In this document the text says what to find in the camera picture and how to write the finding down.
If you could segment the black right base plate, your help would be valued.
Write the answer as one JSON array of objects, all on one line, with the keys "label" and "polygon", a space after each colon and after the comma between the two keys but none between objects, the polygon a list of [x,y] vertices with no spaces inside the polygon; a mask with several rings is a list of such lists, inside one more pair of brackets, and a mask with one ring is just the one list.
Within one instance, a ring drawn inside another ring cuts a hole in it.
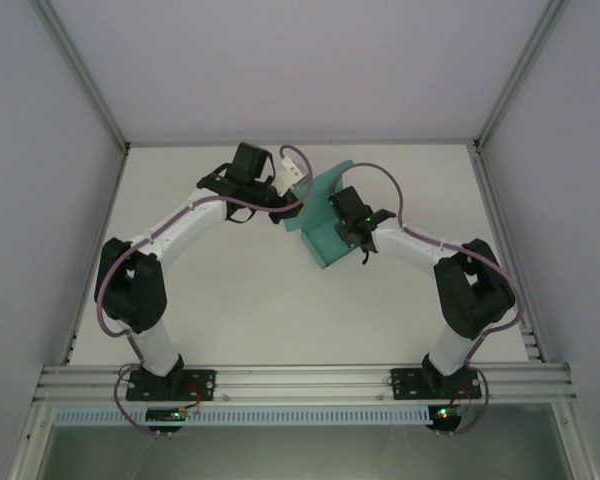
[{"label": "black right base plate", "polygon": [[467,368],[450,376],[422,367],[394,368],[390,371],[390,385],[395,400],[475,400],[483,397],[477,373]]}]

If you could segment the left circuit board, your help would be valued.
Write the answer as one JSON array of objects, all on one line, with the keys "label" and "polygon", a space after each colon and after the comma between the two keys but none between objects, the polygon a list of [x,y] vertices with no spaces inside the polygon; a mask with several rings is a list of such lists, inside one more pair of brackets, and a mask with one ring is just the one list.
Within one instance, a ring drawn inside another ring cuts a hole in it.
[{"label": "left circuit board", "polygon": [[187,410],[180,408],[148,408],[145,414],[147,423],[153,422],[184,422],[187,419]]}]

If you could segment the teal paper box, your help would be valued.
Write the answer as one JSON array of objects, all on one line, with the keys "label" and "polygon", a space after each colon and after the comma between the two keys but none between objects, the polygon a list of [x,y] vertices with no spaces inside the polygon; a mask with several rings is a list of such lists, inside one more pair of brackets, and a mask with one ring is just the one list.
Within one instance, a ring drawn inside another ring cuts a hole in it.
[{"label": "teal paper box", "polygon": [[346,160],[315,176],[302,210],[296,217],[283,220],[287,232],[299,232],[302,243],[322,269],[352,251],[336,231],[339,219],[329,197],[343,189],[341,175],[353,164]]}]

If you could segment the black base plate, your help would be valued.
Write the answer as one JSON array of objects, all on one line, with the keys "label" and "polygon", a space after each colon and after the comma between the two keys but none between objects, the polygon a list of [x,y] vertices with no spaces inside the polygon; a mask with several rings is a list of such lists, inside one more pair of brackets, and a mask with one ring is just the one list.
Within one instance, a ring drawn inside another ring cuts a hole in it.
[{"label": "black base plate", "polygon": [[390,371],[390,385],[395,400],[475,400],[483,397],[477,373],[467,368],[450,376],[422,367],[394,368]]},{"label": "black base plate", "polygon": [[214,399],[215,386],[215,370],[185,368],[159,377],[140,369],[130,374],[125,399],[129,402],[208,402]]}]

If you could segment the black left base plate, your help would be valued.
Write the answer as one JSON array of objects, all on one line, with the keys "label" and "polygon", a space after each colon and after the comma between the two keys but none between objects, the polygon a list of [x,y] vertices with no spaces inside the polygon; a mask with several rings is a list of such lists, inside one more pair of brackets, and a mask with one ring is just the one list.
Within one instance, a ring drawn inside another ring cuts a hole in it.
[{"label": "black left base plate", "polygon": [[215,370],[185,368],[159,377],[140,369],[130,374],[125,399],[129,402],[208,402],[214,399],[215,386]]}]

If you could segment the aluminium table side rail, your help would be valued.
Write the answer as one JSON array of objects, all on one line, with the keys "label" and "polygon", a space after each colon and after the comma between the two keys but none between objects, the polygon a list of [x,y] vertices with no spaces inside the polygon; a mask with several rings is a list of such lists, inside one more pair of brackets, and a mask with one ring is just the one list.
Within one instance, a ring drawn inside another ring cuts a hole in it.
[{"label": "aluminium table side rail", "polygon": [[522,270],[518,252],[514,246],[512,230],[507,221],[504,204],[500,198],[490,167],[477,143],[467,146],[474,175],[486,209],[489,225],[494,236],[501,265],[513,277],[520,292],[519,305],[524,307],[518,326],[524,336],[532,336],[537,355],[534,360],[546,363],[551,355],[543,345],[542,331],[537,320],[536,310],[530,297],[530,288]]},{"label": "aluminium table side rail", "polygon": [[96,230],[94,242],[92,243],[91,250],[88,256],[88,262],[85,267],[84,275],[82,277],[79,289],[79,295],[77,298],[77,304],[70,317],[67,332],[63,339],[63,348],[59,357],[59,365],[65,366],[71,360],[72,351],[74,348],[74,342],[77,337],[77,333],[80,328],[82,315],[84,313],[85,305],[88,303],[90,298],[90,290],[94,276],[97,273],[97,267],[99,262],[100,249],[104,242],[105,234],[110,222],[112,211],[115,205],[116,197],[120,188],[120,183],[124,175],[125,167],[131,150],[130,143],[126,143],[124,150],[122,151],[119,162],[114,171],[115,176],[111,181],[111,184],[105,191],[105,203],[103,209],[97,216]]}]

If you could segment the aluminium mounting rail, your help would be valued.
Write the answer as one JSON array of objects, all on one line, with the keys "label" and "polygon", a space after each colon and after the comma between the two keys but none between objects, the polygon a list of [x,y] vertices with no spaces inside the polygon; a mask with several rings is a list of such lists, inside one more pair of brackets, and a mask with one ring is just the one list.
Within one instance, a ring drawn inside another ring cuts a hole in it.
[{"label": "aluminium mounting rail", "polygon": [[[490,400],[500,404],[572,402],[570,370],[556,363],[487,363]],[[33,399],[50,405],[113,401],[116,367],[46,367]],[[374,405],[394,401],[387,365],[218,367],[212,404]]]}]

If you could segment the aluminium frame post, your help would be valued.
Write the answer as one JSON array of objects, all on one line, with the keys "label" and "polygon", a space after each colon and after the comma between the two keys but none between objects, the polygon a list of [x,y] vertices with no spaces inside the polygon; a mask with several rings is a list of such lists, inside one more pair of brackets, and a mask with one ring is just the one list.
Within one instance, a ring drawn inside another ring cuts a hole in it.
[{"label": "aluminium frame post", "polygon": [[103,95],[70,38],[61,18],[53,7],[51,0],[28,0],[28,3],[63,58],[81,92],[98,117],[99,122],[118,150],[123,155],[126,155],[129,150],[129,142],[106,104]]},{"label": "aluminium frame post", "polygon": [[546,0],[495,103],[490,109],[477,136],[474,138],[474,148],[478,154],[482,154],[493,139],[570,3],[571,0]]}]

